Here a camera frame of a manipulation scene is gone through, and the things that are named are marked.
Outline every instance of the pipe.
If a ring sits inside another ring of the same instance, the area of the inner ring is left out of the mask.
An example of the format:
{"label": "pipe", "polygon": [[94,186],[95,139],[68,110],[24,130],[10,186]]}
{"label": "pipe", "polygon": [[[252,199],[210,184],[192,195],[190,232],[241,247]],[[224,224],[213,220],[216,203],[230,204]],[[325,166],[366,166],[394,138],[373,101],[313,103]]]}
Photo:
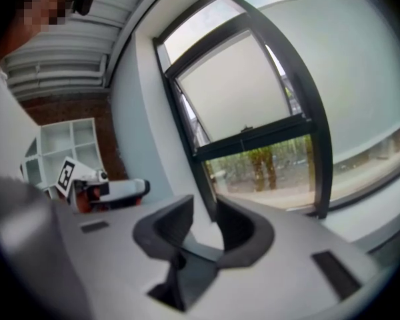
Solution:
{"label": "pipe", "polygon": [[99,65],[99,71],[74,71],[74,70],[60,70],[52,72],[38,72],[30,73],[28,75],[9,78],[7,84],[9,86],[36,81],[38,79],[49,79],[49,78],[64,78],[64,77],[89,77],[89,78],[102,78],[105,74],[105,67],[107,63],[107,56],[103,55],[101,58],[101,64]]}
{"label": "pipe", "polygon": [[12,93],[20,93],[22,91],[30,90],[30,89],[38,89],[38,88],[47,88],[47,87],[61,87],[63,85],[84,85],[84,86],[99,86],[102,85],[103,79],[58,79],[54,81],[43,81],[38,83],[30,83],[25,85],[20,85],[18,87],[10,88]]}

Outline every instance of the window frame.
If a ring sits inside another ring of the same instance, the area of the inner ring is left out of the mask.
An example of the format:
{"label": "window frame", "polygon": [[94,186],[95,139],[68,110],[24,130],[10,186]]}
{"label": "window frame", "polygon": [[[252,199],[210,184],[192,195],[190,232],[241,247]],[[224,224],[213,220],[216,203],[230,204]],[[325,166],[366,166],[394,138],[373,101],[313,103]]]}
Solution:
{"label": "window frame", "polygon": [[[260,12],[260,10],[256,9],[245,0],[228,0],[236,9],[240,10],[241,14],[224,22],[200,38],[200,40],[188,48],[188,50],[173,64],[170,64],[164,46],[166,39],[192,15],[214,1],[215,0],[198,0],[194,2],[194,4],[182,12],[160,36],[153,40],[156,58],[158,60],[163,85],[173,118],[193,176],[212,221],[215,220],[216,199],[211,182],[203,166],[204,161],[272,145],[306,134],[310,134],[313,146],[315,201],[313,205],[295,207],[290,209],[290,211],[293,210],[319,219],[324,219],[328,212],[351,206],[371,194],[376,193],[400,177],[399,165],[384,178],[374,182],[370,186],[346,197],[331,200],[333,180],[331,134],[318,89],[315,86],[308,68],[289,40],[280,32],[272,21]],[[368,2],[375,5],[372,0],[368,0]],[[178,106],[177,99],[175,98],[176,89],[173,87],[173,81],[178,74],[198,61],[202,56],[206,55],[212,48],[230,39],[243,29],[248,29],[252,32],[252,35],[258,41],[264,55],[268,58],[271,67],[277,74],[277,78],[281,82],[284,90],[285,85],[283,84],[283,80],[265,44],[270,47],[276,58],[278,58],[286,72],[286,78],[296,92],[295,95],[302,108],[303,114],[292,115],[290,102],[287,98],[289,112],[292,116],[236,134],[226,139],[218,140],[202,147],[194,148],[193,142],[189,139],[189,137],[192,138],[193,135],[191,125],[189,124],[189,120],[187,121],[187,118],[184,117],[185,112]]]}

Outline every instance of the brick wall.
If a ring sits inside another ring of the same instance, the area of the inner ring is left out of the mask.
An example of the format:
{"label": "brick wall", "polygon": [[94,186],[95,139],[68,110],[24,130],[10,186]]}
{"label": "brick wall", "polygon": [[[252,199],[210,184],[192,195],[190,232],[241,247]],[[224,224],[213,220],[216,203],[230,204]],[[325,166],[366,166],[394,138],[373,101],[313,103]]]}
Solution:
{"label": "brick wall", "polygon": [[71,94],[40,97],[23,101],[21,105],[38,125],[94,117],[102,162],[110,180],[127,179],[107,98],[108,94],[104,93]]}

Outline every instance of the white shelf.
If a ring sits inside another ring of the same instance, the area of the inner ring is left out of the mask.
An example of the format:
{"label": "white shelf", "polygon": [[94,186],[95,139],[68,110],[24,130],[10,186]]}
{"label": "white shelf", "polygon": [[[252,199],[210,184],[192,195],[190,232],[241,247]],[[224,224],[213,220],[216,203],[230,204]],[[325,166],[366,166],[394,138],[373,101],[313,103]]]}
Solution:
{"label": "white shelf", "polygon": [[92,169],[103,169],[94,118],[42,126],[21,163],[25,180],[52,199],[58,199],[55,184],[65,157],[72,157]]}
{"label": "white shelf", "polygon": [[52,155],[43,157],[43,166],[46,175],[46,184],[48,186],[56,184],[65,157],[72,158],[73,151],[71,149],[68,149],[66,151],[55,152]]}
{"label": "white shelf", "polygon": [[70,136],[70,122],[54,123],[41,128],[41,153],[47,154],[70,149],[73,144]]}
{"label": "white shelf", "polygon": [[75,148],[76,160],[84,163],[86,166],[95,169],[101,166],[101,162],[98,156],[96,145],[84,145]]}
{"label": "white shelf", "polygon": [[75,145],[95,143],[94,125],[91,119],[73,122]]}

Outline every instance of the white ceiling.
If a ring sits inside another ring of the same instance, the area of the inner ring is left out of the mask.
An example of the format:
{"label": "white ceiling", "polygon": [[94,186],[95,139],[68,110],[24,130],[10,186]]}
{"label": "white ceiling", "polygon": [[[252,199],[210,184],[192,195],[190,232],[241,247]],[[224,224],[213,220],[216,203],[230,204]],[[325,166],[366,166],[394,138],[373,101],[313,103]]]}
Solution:
{"label": "white ceiling", "polygon": [[6,56],[9,88],[18,99],[104,91],[126,40],[154,1],[94,0],[87,16],[74,14]]}

